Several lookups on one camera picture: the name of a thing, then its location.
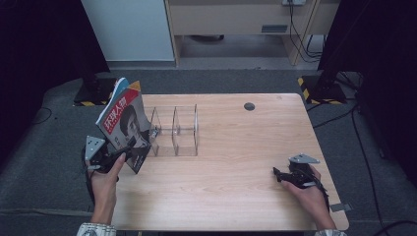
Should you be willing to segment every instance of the person's left hand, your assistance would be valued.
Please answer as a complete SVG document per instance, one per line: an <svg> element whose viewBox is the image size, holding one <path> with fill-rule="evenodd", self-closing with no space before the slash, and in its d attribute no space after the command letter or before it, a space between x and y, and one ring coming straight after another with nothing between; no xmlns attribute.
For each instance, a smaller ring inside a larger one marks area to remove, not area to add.
<svg viewBox="0 0 417 236"><path fill-rule="evenodd" d="M94 213L91 223L110 224L113 210L116 206L117 176L125 163L126 153L122 153L114 162L107 174L94 172L91 176L92 191L94 192Z"/></svg>

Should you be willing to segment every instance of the acrylic divider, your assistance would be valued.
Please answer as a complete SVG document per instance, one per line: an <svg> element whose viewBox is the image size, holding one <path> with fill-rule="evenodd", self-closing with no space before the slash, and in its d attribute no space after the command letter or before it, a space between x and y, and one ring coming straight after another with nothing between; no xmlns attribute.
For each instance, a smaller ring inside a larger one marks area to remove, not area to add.
<svg viewBox="0 0 417 236"><path fill-rule="evenodd" d="M150 118L148 156L198 155L197 105L145 107Z"/></svg>

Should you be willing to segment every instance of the magazine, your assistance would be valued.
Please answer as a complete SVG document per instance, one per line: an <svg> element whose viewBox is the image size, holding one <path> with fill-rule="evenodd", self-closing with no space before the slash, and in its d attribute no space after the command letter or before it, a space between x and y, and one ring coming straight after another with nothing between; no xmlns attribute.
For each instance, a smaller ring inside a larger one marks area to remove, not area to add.
<svg viewBox="0 0 417 236"><path fill-rule="evenodd" d="M145 114L139 81L129 84L125 78L120 79L95 124L116 149L126 147L135 137L126 163L138 173L150 149L150 121Z"/></svg>

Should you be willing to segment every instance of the wooden table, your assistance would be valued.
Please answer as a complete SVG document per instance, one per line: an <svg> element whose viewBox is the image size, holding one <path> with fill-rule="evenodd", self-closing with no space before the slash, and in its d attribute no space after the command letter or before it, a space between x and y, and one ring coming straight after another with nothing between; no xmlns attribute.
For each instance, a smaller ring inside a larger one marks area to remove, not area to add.
<svg viewBox="0 0 417 236"><path fill-rule="evenodd" d="M246 102L255 110L244 108ZM144 95L145 106L197 104L198 156L148 157L138 175L125 165L113 222L120 230L314 230L299 203L272 173L288 172L300 152L320 160L330 204L340 203L298 94ZM344 211L332 212L347 229Z"/></svg>

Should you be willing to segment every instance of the hazard tape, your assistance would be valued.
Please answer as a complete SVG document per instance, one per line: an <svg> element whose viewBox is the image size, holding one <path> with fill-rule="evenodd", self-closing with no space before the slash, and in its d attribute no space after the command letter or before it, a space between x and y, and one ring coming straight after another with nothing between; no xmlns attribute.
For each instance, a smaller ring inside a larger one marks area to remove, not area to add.
<svg viewBox="0 0 417 236"><path fill-rule="evenodd" d="M308 104L343 104L345 100L336 100L336 99L313 99L310 97L310 93L304 83L303 78L298 78L298 85L303 92L304 99Z"/></svg>
<svg viewBox="0 0 417 236"><path fill-rule="evenodd" d="M110 95L108 95L108 99L110 100L111 95L113 94L113 92L110 93ZM80 102L75 102L74 101L74 106L95 106L95 105L107 105L108 101L107 100L102 100L102 101L80 101Z"/></svg>

